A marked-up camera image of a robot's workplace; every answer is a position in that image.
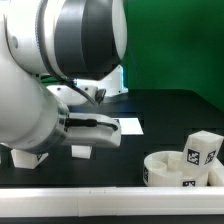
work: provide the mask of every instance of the white cube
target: white cube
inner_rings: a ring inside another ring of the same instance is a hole
[[[206,131],[189,135],[179,170],[184,175],[199,177],[209,172],[222,145],[224,137]]]
[[[21,150],[13,149],[11,151],[14,166],[16,168],[34,169],[44,159],[47,158],[48,153],[35,155]]]

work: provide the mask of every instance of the black table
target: black table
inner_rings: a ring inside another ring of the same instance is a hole
[[[71,112],[101,113],[116,118],[137,117],[144,135],[122,136],[118,149],[93,148],[90,160],[72,159],[68,146],[59,146],[35,170],[15,169],[8,149],[2,147],[1,188],[133,187],[144,186],[144,158],[164,150],[183,151],[189,134],[205,130],[224,135],[224,113],[194,92],[185,90],[130,91],[106,99],[98,108],[71,107]],[[224,160],[224,144],[218,158]],[[223,216],[139,216],[16,219],[17,223],[221,223]],[[14,223],[15,219],[0,219]]]

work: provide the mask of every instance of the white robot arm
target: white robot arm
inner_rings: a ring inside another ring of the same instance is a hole
[[[0,13],[0,142],[33,154],[54,145],[117,147],[113,119],[70,114],[35,78],[102,79],[127,42],[122,0],[11,0]]]

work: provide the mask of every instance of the white paper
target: white paper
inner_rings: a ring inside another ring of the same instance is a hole
[[[143,135],[138,118],[115,118],[119,120],[122,135]]]
[[[91,152],[91,146],[72,145],[72,157],[90,159]]]

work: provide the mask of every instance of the green backdrop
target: green backdrop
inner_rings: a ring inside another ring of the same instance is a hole
[[[224,111],[224,1],[125,0],[129,89],[193,90]]]

